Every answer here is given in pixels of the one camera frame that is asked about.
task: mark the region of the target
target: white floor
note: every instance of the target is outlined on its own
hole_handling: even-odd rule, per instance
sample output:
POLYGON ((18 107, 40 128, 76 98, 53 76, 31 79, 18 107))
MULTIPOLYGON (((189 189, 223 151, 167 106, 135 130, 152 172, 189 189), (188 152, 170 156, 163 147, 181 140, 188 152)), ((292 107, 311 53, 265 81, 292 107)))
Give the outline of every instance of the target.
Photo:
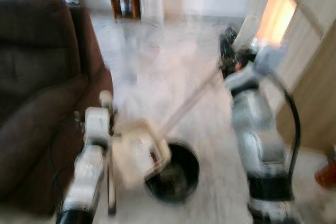
MULTIPOLYGON (((218 34, 239 19, 185 20, 162 26, 118 23, 106 14, 92 14, 106 64, 114 83, 121 120, 150 118, 164 123, 211 71, 218 57, 218 34)), ((143 186, 118 188, 117 216, 107 216, 103 189, 95 223, 179 224, 252 223, 246 209, 247 182, 230 126, 231 97, 222 82, 205 92, 200 103, 171 132, 197 152, 200 181, 182 206, 155 200, 143 186)), ((336 223, 335 192, 322 190, 314 172, 324 157, 301 152, 294 176, 295 197, 306 223, 336 223)), ((0 209, 2 223, 55 223, 0 209)))

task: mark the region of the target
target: red object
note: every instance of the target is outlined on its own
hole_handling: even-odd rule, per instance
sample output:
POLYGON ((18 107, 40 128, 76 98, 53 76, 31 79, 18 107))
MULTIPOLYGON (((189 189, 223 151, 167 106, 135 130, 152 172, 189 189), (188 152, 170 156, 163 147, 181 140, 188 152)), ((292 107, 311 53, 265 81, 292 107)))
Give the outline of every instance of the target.
POLYGON ((315 179, 320 186, 325 188, 336 185, 336 157, 315 174, 315 179))

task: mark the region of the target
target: cable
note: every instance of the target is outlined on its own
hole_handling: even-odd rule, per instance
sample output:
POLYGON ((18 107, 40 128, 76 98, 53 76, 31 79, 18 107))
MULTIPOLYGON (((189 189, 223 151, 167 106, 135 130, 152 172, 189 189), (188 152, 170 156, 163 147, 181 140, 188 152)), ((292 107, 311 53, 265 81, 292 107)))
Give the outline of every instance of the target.
POLYGON ((286 87, 283 85, 283 82, 280 81, 280 78, 274 73, 274 72, 269 72, 266 77, 273 83, 275 84, 279 89, 281 89, 285 95, 285 99, 292 111, 292 115, 294 118, 294 124, 295 124, 295 140, 293 142, 293 153, 292 153, 292 158, 290 160, 290 165, 288 169, 288 175, 289 179, 292 181, 293 177, 293 172, 294 172, 294 167, 296 164, 296 159, 299 153, 299 148, 301 144, 301 123, 300 123, 300 117, 299 117, 299 112, 298 109, 295 105, 294 99, 291 97, 291 95, 288 93, 286 87))
MULTIPOLYGON (((72 118, 72 117, 65 117, 63 119, 61 119, 59 121, 59 123, 57 124, 55 130, 53 131, 52 135, 51 135, 51 139, 50 139, 50 142, 49 142, 49 149, 48 149, 48 156, 49 156, 49 164, 50 164, 50 168, 51 168, 51 172, 53 174, 53 179, 52 179, 52 185, 51 185, 51 192, 54 188, 54 185, 56 184, 56 187, 57 187, 57 190, 58 190, 58 194, 59 194, 59 197, 61 199, 61 204, 63 203, 63 193, 62 193, 62 187, 60 185, 60 182, 59 182, 59 174, 64 172, 65 170, 69 169, 68 166, 66 167, 63 167, 62 169, 60 169, 59 171, 56 171, 55 167, 54 167, 54 164, 53 164, 53 159, 52 159, 52 154, 51 154, 51 148, 52 148, 52 144, 57 136, 57 134, 59 133, 59 129, 61 128, 61 126, 65 125, 65 124, 68 124, 68 123, 75 123, 75 120, 72 118)), ((55 205, 55 208, 56 208, 56 211, 58 210, 57 208, 57 201, 54 199, 54 205, 55 205)))

